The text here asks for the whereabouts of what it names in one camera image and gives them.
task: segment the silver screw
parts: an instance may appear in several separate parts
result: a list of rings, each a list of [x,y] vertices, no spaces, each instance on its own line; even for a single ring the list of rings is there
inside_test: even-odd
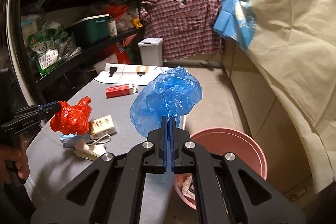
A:
[[[110,161],[113,159],[113,155],[111,153],[105,153],[102,157],[104,161]]]
[[[195,145],[194,142],[186,142],[186,143],[184,144],[184,146],[185,146],[186,148],[191,149],[191,148],[194,148],[196,145]]]
[[[226,158],[227,160],[235,160],[235,159],[236,159],[236,155],[233,154],[233,153],[226,153],[226,154],[225,154],[225,158]]]
[[[145,148],[145,149],[150,149],[153,147],[153,143],[151,142],[144,142],[142,143],[142,147]]]

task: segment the trash can lid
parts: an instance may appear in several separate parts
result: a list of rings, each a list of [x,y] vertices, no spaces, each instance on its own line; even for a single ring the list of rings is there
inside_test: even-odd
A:
[[[157,46],[163,42],[163,38],[146,38],[138,43],[138,47]]]

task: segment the green storage bin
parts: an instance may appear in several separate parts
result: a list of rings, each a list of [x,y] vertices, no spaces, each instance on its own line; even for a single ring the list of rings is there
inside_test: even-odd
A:
[[[85,48],[97,44],[110,36],[109,15],[100,15],[83,18],[66,30],[69,35],[73,32],[76,44]]]

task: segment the white trash can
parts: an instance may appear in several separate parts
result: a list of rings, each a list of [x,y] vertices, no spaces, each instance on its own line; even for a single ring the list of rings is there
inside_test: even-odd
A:
[[[146,38],[139,42],[138,47],[144,66],[162,67],[162,42],[161,37]]]

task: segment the red cigarette box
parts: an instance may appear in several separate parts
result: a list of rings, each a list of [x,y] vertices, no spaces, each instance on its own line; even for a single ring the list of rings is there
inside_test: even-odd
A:
[[[106,89],[106,98],[118,97],[136,93],[138,88],[133,84],[111,86]]]

